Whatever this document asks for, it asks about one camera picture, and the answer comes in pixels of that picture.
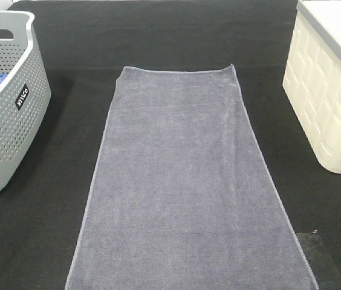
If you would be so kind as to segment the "grey perforated laundry basket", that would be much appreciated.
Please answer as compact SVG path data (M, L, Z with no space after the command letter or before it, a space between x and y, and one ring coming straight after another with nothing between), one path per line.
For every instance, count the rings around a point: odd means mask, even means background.
M27 153L51 98L44 62L33 28L34 14L0 11L0 191Z

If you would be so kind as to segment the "grey towel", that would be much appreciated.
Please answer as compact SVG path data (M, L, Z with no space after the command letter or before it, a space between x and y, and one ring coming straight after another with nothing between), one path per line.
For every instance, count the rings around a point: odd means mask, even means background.
M233 66L123 68L65 288L318 288Z

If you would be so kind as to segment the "clear tape strip right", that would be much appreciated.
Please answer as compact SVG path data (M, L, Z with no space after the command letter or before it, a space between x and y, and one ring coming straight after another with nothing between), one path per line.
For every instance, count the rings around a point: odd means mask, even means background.
M341 275L318 232L297 233L299 243L319 285L319 289L341 289Z

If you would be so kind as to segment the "cream storage box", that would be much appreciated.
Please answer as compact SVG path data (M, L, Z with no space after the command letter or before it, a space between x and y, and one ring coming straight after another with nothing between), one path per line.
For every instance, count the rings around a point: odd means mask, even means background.
M341 61L301 13L282 86L318 162L341 174Z

